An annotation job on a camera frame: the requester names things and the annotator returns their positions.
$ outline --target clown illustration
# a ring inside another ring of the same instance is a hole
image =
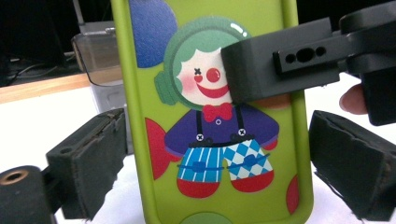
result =
[[[188,197],[211,196],[223,175],[240,192],[266,189],[274,180],[270,150],[279,125],[252,105],[233,105],[220,56],[222,48],[246,38],[246,29],[229,19],[187,23],[170,39],[155,77],[163,103],[190,109],[163,137],[178,162],[177,187]]]

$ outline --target red bow tie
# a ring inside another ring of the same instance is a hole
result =
[[[233,106],[230,103],[219,106],[205,105],[202,112],[204,112],[204,118],[207,122],[212,122],[217,117],[229,120],[233,117]]]

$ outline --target white surface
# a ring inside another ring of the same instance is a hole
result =
[[[315,109],[339,114],[396,144],[396,124],[372,126],[366,116],[354,116],[338,106],[340,96],[358,83],[354,77],[342,75],[342,81],[306,91],[308,123]],[[86,121],[96,115],[90,88],[65,91],[0,105],[0,172],[22,165],[47,166],[45,154]],[[101,210],[93,221],[64,220],[59,223],[78,224],[144,224],[142,205],[134,165],[128,156]],[[344,202],[337,198],[317,177],[313,178],[315,205],[309,224],[361,224]],[[396,217],[390,223],[396,223]]]

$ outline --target clown face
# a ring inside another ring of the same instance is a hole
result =
[[[182,85],[181,95],[197,105],[230,103],[220,49],[212,52],[196,50],[192,57],[181,63],[177,75]]]

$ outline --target smile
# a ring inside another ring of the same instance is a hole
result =
[[[197,83],[197,86],[198,86],[199,91],[203,95],[205,95],[205,96],[207,96],[209,98],[219,98],[219,97],[225,95],[228,92],[228,85],[225,85],[225,86],[223,86],[221,88],[214,89],[214,90],[202,87],[202,86],[198,85],[198,83]]]

